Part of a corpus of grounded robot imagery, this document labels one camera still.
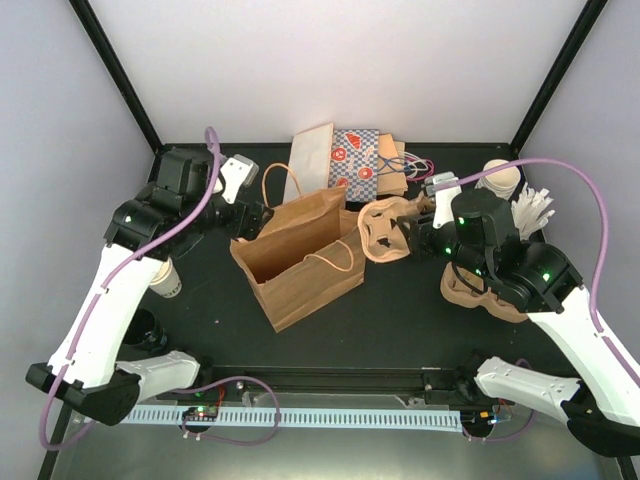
bag handle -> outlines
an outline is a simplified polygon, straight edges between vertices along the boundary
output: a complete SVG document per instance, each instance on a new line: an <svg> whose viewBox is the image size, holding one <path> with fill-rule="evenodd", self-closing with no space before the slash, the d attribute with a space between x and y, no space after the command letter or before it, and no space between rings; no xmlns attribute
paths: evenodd
<svg viewBox="0 0 640 480"><path fill-rule="evenodd" d="M342 245L344 248L347 249L347 252L349 253L349 260L351 261L351 264L349 265L349 268L339 267L335 263L333 263L331 260L327 260L323 256L318 255L316 253L310 253L309 255L305 255L304 256L304 260L306 260L309 257L316 257L316 258L319 258L320 260L322 260L323 262L328 263L329 265L331 265L333 268L335 268L339 272L345 272L345 273L346 272L350 272L351 270L353 270L353 264L355 263L355 260L353 258L353 252L351 251L351 248L349 247L349 245L344 243L342 240L336 240L336 243L339 243L340 245Z"/></svg>
<svg viewBox="0 0 640 480"><path fill-rule="evenodd" d="M289 172L289 175L291 175L291 178L293 179L293 183L296 184L296 190L298 191L298 196L300 197L302 196L302 189L300 188L300 183L298 183L298 177L296 177L296 174L293 173L293 170L291 170L289 166L285 165L284 163L272 163L267 167L267 169L262 174L262 200L265 207L270 207L269 201L267 200L267 173L269 173L269 171L275 167L284 168L287 172Z"/></svg>

white paper cup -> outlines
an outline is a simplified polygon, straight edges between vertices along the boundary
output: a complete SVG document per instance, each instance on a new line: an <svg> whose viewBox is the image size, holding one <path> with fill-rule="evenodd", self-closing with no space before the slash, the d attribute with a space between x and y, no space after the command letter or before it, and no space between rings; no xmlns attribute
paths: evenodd
<svg viewBox="0 0 640 480"><path fill-rule="evenodd" d="M177 270L173 267L171 259L162 264L160 271L151 280L149 288L164 298L175 297L180 293L182 282Z"/></svg>
<svg viewBox="0 0 640 480"><path fill-rule="evenodd" d="M505 163L509 162L502 159L490 160L485 164L483 171L504 165ZM478 183L476 183L476 188L486 188L495 193L497 197L509 200L520 183L520 177L520 170L516 167L505 168L500 172L482 177L478 180Z"/></svg>

patterned paper bag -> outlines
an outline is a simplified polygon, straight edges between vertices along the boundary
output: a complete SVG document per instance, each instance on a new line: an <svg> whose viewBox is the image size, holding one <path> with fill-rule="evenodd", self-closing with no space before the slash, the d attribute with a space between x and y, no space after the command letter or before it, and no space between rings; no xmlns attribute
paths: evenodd
<svg viewBox="0 0 640 480"><path fill-rule="evenodd" d="M334 130L329 187L347 186L347 201L372 202L378 193L378 130Z"/></svg>

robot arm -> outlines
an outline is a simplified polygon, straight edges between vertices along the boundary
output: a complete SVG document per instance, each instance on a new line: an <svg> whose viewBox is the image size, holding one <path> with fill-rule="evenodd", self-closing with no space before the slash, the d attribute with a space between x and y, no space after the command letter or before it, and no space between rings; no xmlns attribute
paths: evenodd
<svg viewBox="0 0 640 480"><path fill-rule="evenodd" d="M552 377L493 357L477 369L480 391L566 423L601 455L640 454L640 388L629 373L637 377L640 365L602 317L599 328L592 322L579 273L552 245L521 241L509 203L488 190L434 191L452 180L446 173L427 186L435 212L398 219L412 255L449 257L480 276L499 299L540 326L580 375Z"/></svg>
<svg viewBox="0 0 640 480"><path fill-rule="evenodd" d="M158 179L115 211L105 234L107 243L98 272L76 320L49 362L30 367L29 383L48 392L67 365L56 396L107 425L119 423L139 401L193 384L200 364L185 353L174 351L137 362L116 362L116 355L142 296L171 254L189 249L213 228L251 240L271 218L273 210L238 198L241 189L251 185L258 167L241 156L227 160L211 200L194 222L169 242L129 263L107 289L101 285L123 260L193 210L205 191L210 163L206 153L187 149L167 152L161 158ZM100 301L91 306L96 293L101 294ZM70 362L67 352L89 308L93 308L91 316Z"/></svg>

black table surface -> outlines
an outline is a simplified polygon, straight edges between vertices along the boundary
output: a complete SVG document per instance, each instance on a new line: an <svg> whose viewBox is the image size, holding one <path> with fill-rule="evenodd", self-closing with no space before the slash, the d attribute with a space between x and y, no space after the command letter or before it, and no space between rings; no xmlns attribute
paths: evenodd
<svg viewBox="0 0 640 480"><path fill-rule="evenodd" d="M439 146L409 144L407 150L433 160L436 172L462 178L494 158L508 159L506 145ZM264 170L287 163L290 145L223 146ZM259 199L260 178L249 196ZM268 178L270 201L279 202L284 171ZM417 186L410 194L415 196ZM216 366L302 369L454 368L473 349L514 362L524 357L537 370L557 375L573 371L558 347L530 321L511 324L483 308L466 309L440 294L445 259L418 263L367 262L364 284L275 333L244 273L229 254L229 238L209 233L175 261L182 292L163 299L149 292L142 307L166 328L172 345L211 357Z"/></svg>

